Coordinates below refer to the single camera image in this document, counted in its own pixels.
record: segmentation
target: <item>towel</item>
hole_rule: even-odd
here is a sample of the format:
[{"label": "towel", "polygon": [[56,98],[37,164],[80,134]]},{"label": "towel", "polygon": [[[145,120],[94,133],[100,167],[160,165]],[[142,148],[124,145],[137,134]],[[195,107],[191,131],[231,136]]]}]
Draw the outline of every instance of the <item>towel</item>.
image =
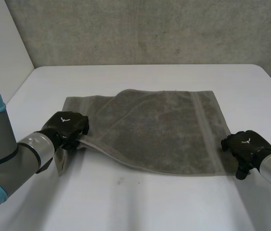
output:
[{"label": "towel", "polygon": [[[237,161],[220,142],[230,134],[212,91],[124,90],[114,97],[68,97],[64,111],[88,116],[78,148],[156,173],[234,175]],[[61,174],[68,153],[55,158]]]}]

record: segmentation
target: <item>concrete wall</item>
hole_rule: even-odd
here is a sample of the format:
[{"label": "concrete wall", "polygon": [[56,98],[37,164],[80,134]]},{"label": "concrete wall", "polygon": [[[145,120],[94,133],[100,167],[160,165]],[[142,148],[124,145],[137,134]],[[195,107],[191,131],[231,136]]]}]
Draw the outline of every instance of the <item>concrete wall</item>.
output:
[{"label": "concrete wall", "polygon": [[6,0],[35,67],[257,64],[271,0]]},{"label": "concrete wall", "polygon": [[6,103],[33,70],[11,14],[0,0],[0,93]]}]

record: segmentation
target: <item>gray wall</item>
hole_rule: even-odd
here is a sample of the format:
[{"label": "gray wall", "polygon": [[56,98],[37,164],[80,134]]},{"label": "gray wall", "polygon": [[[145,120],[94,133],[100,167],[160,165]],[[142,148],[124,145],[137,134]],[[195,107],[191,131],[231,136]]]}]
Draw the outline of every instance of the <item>gray wall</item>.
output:
[{"label": "gray wall", "polygon": [[35,67],[257,64],[271,0],[6,0]]}]

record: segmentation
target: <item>table surface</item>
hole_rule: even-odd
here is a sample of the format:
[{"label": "table surface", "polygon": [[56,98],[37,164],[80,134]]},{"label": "table surface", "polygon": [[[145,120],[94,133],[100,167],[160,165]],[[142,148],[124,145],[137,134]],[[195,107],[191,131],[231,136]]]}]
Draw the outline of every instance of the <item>table surface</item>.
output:
[{"label": "table surface", "polygon": [[[67,96],[124,89],[212,90],[232,133],[271,143],[271,78],[256,65],[56,66],[36,69],[7,105],[17,140],[62,109]],[[58,177],[54,164],[0,206],[0,231],[270,231],[271,185],[257,171],[234,177],[140,172],[80,151]]]}]

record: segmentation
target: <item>white wall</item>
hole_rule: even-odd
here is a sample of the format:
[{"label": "white wall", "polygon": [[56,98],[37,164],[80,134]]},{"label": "white wall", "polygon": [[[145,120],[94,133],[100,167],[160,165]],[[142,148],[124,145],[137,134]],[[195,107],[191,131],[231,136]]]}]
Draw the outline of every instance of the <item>white wall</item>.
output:
[{"label": "white wall", "polygon": [[34,70],[4,0],[0,0],[0,93],[7,103]]}]

